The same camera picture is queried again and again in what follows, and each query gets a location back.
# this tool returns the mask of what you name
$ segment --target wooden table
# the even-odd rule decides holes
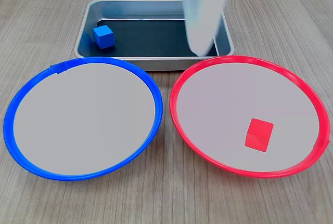
[[[92,0],[0,0],[0,117],[16,92],[50,65],[75,58]],[[238,55],[284,66],[321,97],[333,120],[333,0],[228,0]],[[332,223],[333,147],[308,170],[283,179],[237,176],[208,164],[182,141],[169,109],[180,73],[151,73],[165,114],[151,145],[100,178],[35,176],[0,141],[0,223]]]

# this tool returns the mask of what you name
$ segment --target metal tray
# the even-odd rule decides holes
[[[214,38],[218,56],[232,55],[234,47],[222,14]],[[102,20],[184,20],[182,0],[95,0],[88,4],[74,53],[78,58],[93,53],[93,28]],[[121,57],[145,71],[182,71],[200,60],[212,57]]]

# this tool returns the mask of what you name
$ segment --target red plate rim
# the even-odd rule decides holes
[[[267,69],[273,70],[282,76],[286,77],[290,81],[292,81],[294,84],[296,84],[311,100],[317,115],[319,119],[319,134],[318,138],[316,140],[316,143],[313,147],[313,150],[311,153],[300,163],[296,164],[293,167],[290,167],[288,169],[284,170],[278,170],[275,172],[252,172],[248,170],[242,170],[233,168],[230,166],[227,166],[225,164],[222,164],[215,159],[209,157],[205,153],[203,153],[201,150],[199,150],[192,142],[191,140],[186,136],[184,130],[181,127],[181,124],[178,120],[178,114],[177,114],[177,99],[179,92],[184,85],[184,83],[196,72],[210,67],[212,65],[216,64],[224,64],[224,63],[247,63],[247,64],[254,64],[261,67],[265,67]],[[300,79],[298,76],[296,76],[294,73],[288,71],[287,69],[271,63],[266,60],[254,58],[254,57],[247,57],[247,56],[220,56],[211,58],[208,60],[203,60],[195,65],[188,68],[176,81],[174,84],[174,87],[171,91],[170,95],[170,113],[172,121],[180,134],[180,136],[184,139],[184,141],[202,158],[207,160],[208,162],[216,165],[217,167],[220,167],[222,169],[225,169],[229,172],[236,173],[242,176],[249,176],[249,177],[256,177],[256,178],[279,178],[279,177],[285,177],[297,174],[307,168],[309,168],[311,165],[313,165],[325,152],[328,144],[329,144],[329,135],[330,135],[330,123],[327,111],[325,109],[325,106],[323,105],[322,101],[320,100],[319,96],[316,94],[316,92],[302,79]]]

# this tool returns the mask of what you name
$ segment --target blue cube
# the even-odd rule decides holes
[[[100,49],[114,46],[114,33],[107,25],[94,28],[94,40]]]

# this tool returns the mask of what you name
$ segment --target red cube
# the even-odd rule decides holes
[[[266,152],[270,142],[273,124],[259,119],[252,118],[248,133],[246,135],[245,146]]]

